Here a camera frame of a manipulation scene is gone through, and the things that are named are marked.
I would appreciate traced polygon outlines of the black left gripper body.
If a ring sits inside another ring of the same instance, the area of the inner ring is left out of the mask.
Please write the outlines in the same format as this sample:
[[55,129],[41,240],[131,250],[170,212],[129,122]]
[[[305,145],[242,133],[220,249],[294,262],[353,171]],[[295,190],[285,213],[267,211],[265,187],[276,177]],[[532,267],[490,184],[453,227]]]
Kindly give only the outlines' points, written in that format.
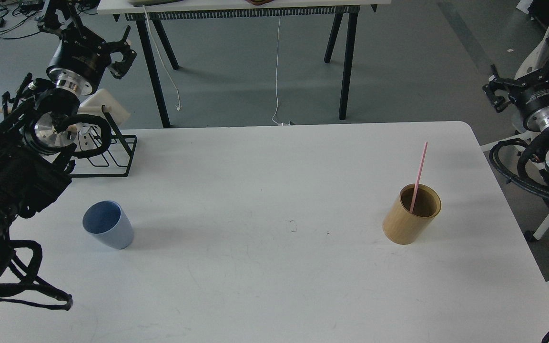
[[55,87],[74,95],[94,94],[105,69],[112,64],[111,55],[117,52],[118,44],[106,42],[84,26],[74,0],[46,0],[38,28],[59,38],[46,70]]

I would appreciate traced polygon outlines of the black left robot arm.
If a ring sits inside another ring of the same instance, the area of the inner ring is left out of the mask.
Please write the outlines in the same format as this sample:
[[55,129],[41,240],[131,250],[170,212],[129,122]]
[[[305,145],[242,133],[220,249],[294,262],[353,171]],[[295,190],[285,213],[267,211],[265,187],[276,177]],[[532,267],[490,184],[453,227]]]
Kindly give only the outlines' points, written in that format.
[[137,144],[123,135],[106,104],[81,110],[79,98],[94,96],[105,70],[120,79],[136,52],[126,27],[119,41],[105,41],[85,26],[75,0],[47,0],[40,32],[59,37],[47,78],[28,73],[14,96],[2,95],[0,122],[0,302],[47,310],[70,310],[72,296],[39,277],[43,250],[31,240],[13,240],[10,227],[51,205],[74,178],[78,159],[106,154],[117,141],[129,156]]

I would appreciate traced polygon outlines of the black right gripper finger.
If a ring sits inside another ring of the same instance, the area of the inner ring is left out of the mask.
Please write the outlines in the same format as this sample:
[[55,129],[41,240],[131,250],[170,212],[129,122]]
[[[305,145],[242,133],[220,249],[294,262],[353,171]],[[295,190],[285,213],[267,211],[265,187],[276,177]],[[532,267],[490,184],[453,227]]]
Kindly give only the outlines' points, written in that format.
[[511,100],[509,96],[512,94],[510,89],[518,91],[518,80],[502,78],[498,73],[496,65],[490,65],[490,71],[491,76],[488,79],[488,83],[482,86],[482,91],[496,113],[501,113],[509,105],[516,105],[517,101]]

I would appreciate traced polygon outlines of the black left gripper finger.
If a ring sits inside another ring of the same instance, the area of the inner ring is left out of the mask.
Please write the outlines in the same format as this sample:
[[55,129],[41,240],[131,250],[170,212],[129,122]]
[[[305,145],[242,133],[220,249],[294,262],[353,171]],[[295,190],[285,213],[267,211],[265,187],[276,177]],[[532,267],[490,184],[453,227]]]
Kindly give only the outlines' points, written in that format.
[[131,31],[130,26],[126,26],[122,38],[118,41],[111,41],[105,43],[105,54],[111,55],[113,53],[121,53],[123,56],[134,55],[134,50],[131,48],[131,44],[128,42],[128,37]]
[[131,48],[113,51],[113,53],[118,52],[122,55],[122,60],[112,61],[109,65],[109,71],[114,78],[120,80],[128,73],[131,65],[133,65],[133,62],[137,57],[137,54],[135,50]]

